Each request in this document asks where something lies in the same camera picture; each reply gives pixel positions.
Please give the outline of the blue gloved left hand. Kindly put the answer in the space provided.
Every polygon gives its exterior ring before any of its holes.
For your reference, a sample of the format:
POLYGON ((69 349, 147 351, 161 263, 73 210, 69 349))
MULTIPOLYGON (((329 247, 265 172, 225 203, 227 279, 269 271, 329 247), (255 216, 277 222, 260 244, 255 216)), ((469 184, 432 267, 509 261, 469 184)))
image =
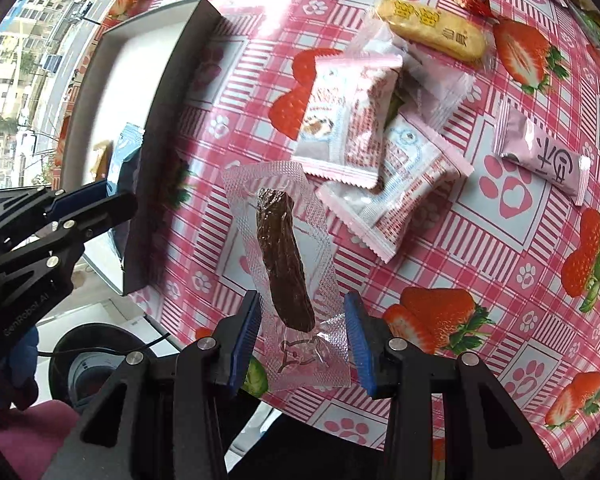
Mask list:
POLYGON ((38 400, 38 329, 33 326, 0 361, 0 410, 24 411, 38 400))

